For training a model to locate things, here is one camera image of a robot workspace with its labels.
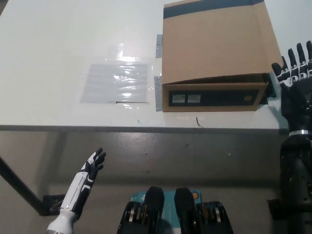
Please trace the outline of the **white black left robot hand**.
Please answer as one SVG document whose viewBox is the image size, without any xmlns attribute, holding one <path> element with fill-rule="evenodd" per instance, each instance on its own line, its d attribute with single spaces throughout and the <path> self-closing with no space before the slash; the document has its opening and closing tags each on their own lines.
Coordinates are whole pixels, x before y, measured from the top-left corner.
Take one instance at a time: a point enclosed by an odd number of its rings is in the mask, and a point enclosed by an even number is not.
<svg viewBox="0 0 312 234">
<path fill-rule="evenodd" d="M 97 149 L 76 173 L 61 204 L 59 215 L 47 227 L 48 234 L 72 234 L 99 170 L 103 168 L 106 153 Z"/>
</svg>

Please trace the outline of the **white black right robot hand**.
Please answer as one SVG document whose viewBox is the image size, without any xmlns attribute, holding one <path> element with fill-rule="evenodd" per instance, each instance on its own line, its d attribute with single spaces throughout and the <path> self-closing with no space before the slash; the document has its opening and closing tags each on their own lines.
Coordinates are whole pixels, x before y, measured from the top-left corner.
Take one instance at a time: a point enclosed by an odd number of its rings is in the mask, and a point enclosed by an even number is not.
<svg viewBox="0 0 312 234">
<path fill-rule="evenodd" d="M 288 50 L 291 65 L 284 57 L 283 65 L 272 64 L 281 87 L 281 114 L 288 122 L 289 136 L 312 134 L 312 42 L 306 43 L 305 57 L 301 43 L 297 44 L 299 63 L 292 49 Z"/>
</svg>

